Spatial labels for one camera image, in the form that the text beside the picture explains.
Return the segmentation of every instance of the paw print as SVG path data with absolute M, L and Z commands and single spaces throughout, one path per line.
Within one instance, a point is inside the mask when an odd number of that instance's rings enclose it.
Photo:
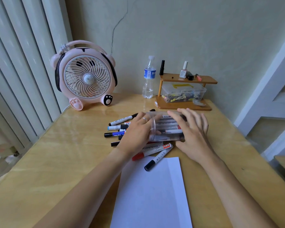
M 110 105 L 112 102 L 112 99 L 113 99 L 112 95 L 104 96 L 104 105 L 106 106 Z
M 77 98 L 70 100 L 70 105 L 76 110 L 82 110 L 83 108 L 81 101 Z

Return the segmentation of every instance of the white paper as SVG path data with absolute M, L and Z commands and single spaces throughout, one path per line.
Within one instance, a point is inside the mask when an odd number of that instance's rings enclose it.
M 122 170 L 110 228 L 192 228 L 178 157 L 130 161 Z

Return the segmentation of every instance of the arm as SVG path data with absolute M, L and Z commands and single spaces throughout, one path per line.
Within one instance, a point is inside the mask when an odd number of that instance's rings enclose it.
M 34 228 L 89 227 L 125 164 L 147 143 L 151 121 L 139 113 L 118 146 L 54 206 Z
M 186 139 L 185 142 L 177 141 L 176 146 L 205 169 L 232 226 L 277 227 L 213 151 L 207 139 L 208 122 L 205 115 L 190 109 L 178 111 L 186 116 L 189 126 L 179 115 L 168 111 L 182 128 Z

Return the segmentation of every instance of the plastic pencil case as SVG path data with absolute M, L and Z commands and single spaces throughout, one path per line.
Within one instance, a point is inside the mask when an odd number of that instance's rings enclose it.
M 165 82 L 162 87 L 162 98 L 166 103 L 200 101 L 206 88 L 200 84 L 180 84 L 179 82 Z
M 161 117 L 155 120 L 154 117 L 158 114 L 160 114 Z M 150 142 L 175 141 L 184 139 L 183 131 L 179 127 L 178 123 L 170 115 L 168 115 L 167 112 L 147 112 L 145 117 L 147 120 L 152 121 L 149 135 Z M 184 115 L 181 114 L 181 117 L 187 121 Z

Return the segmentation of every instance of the fan grille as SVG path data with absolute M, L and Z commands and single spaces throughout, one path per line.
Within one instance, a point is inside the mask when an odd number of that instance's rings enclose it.
M 92 84 L 84 81 L 84 76 L 90 74 L 94 78 Z M 69 61 L 64 70 L 64 82 L 75 95 L 93 99 L 101 96 L 110 86 L 110 72 L 98 58 L 81 55 Z

